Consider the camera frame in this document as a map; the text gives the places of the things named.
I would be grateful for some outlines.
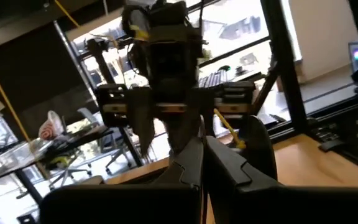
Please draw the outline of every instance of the wall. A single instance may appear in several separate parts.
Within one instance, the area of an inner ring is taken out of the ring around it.
[[[350,63],[358,34],[347,0],[290,0],[306,80]]]

